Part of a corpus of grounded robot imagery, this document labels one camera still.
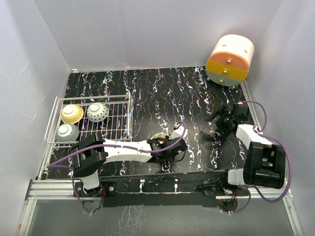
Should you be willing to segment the orange flower bowl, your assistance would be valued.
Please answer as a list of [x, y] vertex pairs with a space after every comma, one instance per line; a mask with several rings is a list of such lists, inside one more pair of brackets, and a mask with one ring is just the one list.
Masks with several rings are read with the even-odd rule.
[[169, 141], [169, 135], [164, 132], [156, 133], [151, 137], [155, 143], [164, 144]]

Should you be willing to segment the blue patterned bowl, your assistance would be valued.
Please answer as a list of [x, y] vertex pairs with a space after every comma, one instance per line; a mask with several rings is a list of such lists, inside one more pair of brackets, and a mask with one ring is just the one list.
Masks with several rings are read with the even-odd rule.
[[91, 122], [101, 122], [109, 115], [109, 110], [106, 105], [102, 103], [93, 103], [88, 107], [87, 116]]

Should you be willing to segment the yellow teal patterned bowl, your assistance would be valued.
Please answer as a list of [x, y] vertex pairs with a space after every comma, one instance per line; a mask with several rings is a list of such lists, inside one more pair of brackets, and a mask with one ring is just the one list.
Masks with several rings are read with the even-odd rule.
[[83, 108], [75, 104], [69, 104], [63, 107], [61, 111], [61, 120], [64, 123], [76, 124], [84, 115]]

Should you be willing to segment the grey bowl red rim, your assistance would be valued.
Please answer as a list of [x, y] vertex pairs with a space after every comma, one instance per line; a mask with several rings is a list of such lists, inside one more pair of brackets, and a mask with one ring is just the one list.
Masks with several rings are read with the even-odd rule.
[[79, 129], [74, 124], [63, 124], [57, 129], [56, 139], [58, 142], [75, 142], [79, 136]]

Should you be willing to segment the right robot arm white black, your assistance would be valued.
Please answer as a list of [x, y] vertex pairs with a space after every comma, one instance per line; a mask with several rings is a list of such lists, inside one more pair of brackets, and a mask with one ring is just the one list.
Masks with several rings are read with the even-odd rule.
[[238, 185], [281, 189], [285, 179], [286, 154], [284, 148], [262, 137], [257, 125], [250, 121], [248, 105], [236, 103], [230, 111], [225, 105], [217, 108], [207, 119], [215, 121], [221, 138], [234, 134], [247, 149], [243, 168], [228, 170], [219, 183], [220, 191], [231, 195]]

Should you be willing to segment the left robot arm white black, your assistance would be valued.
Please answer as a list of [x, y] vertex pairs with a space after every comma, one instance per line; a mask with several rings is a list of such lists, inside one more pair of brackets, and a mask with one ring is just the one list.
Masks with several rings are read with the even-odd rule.
[[111, 162], [164, 163], [188, 150], [180, 135], [154, 138], [140, 142], [122, 142], [102, 139], [93, 134], [74, 144], [73, 176], [81, 180], [85, 190], [91, 196], [97, 196], [102, 189], [98, 169]]

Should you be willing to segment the round pastel drawer cabinet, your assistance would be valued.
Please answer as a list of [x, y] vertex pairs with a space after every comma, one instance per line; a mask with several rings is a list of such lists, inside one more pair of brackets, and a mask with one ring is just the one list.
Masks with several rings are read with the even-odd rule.
[[226, 87], [241, 84], [249, 74], [253, 54], [254, 44], [248, 38], [236, 34], [221, 37], [206, 62], [207, 79]]

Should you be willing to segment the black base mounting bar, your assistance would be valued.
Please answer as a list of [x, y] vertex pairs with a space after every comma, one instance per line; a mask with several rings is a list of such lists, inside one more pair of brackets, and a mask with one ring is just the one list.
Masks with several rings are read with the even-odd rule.
[[202, 206], [217, 207], [228, 205], [232, 210], [237, 207], [237, 197], [248, 197], [247, 190], [237, 189], [231, 196], [224, 196], [210, 189], [197, 189], [193, 192], [145, 192], [144, 183], [139, 183], [138, 192], [120, 193], [117, 184], [112, 181], [103, 181], [96, 190], [84, 190], [83, 184], [74, 184], [74, 197], [100, 198], [100, 207], [124, 206]]

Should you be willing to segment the aluminium frame rail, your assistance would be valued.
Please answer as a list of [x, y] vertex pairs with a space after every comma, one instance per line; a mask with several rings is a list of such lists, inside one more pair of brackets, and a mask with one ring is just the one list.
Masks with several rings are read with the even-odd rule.
[[[249, 86], [247, 80], [241, 83], [241, 88], [243, 90], [244, 96], [246, 99], [251, 99], [251, 94], [249, 91]], [[253, 113], [253, 120], [257, 122], [260, 126], [259, 119], [257, 116], [256, 109], [254, 105], [249, 105], [250, 111]], [[285, 190], [287, 186], [287, 180], [284, 182], [285, 187], [281, 190], [257, 187], [261, 194], [266, 198], [274, 200], [281, 194], [281, 191]], [[261, 196], [255, 188], [250, 189], [251, 200], [261, 199]], [[70, 179], [48, 179], [48, 180], [31, 180], [25, 199], [25, 204], [23, 208], [23, 213], [20, 221], [19, 230], [17, 236], [27, 236], [29, 234], [32, 222], [35, 222], [34, 215], [36, 206], [39, 201], [48, 200], [48, 201], [74, 201], [73, 197], [74, 190], [73, 184]], [[293, 203], [293, 194], [291, 190], [288, 190], [286, 195], [282, 198], [283, 204], [285, 206], [286, 215], [290, 221], [290, 225], [293, 231], [294, 236], [304, 236], [300, 220], [298, 218], [294, 203]]]

